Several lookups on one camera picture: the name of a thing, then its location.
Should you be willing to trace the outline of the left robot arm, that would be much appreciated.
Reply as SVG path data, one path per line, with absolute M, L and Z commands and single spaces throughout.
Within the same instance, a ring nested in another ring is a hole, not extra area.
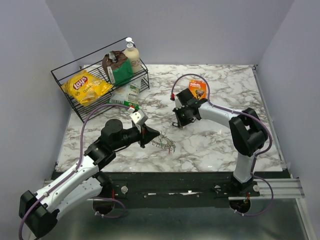
M 97 174 L 116 157 L 116 152 L 138 143 L 141 148 L 158 137 L 160 132 L 146 124 L 132 123 L 123 128 L 118 119 L 110 119 L 101 130 L 100 137 L 86 151 L 80 152 L 79 162 L 36 192 L 25 191 L 19 200 L 18 215 L 21 223 L 18 237 L 22 239 L 24 225 L 36 238 L 48 234 L 57 224 L 63 209 L 59 204 L 83 181 L 97 178 Z

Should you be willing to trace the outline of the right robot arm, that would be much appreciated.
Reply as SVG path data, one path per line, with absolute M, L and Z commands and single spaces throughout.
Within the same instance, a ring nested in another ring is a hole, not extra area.
M 239 111 L 213 105 L 206 98 L 196 99 L 188 88 L 177 95 L 172 93 L 170 99 L 175 102 L 172 110 L 177 119 L 172 124 L 175 127 L 183 128 L 196 120 L 204 119 L 229 128 L 233 145 L 238 152 L 230 191 L 236 196 L 247 192 L 254 179 L 253 164 L 256 154 L 269 138 L 268 129 L 256 112 L 252 108 Z

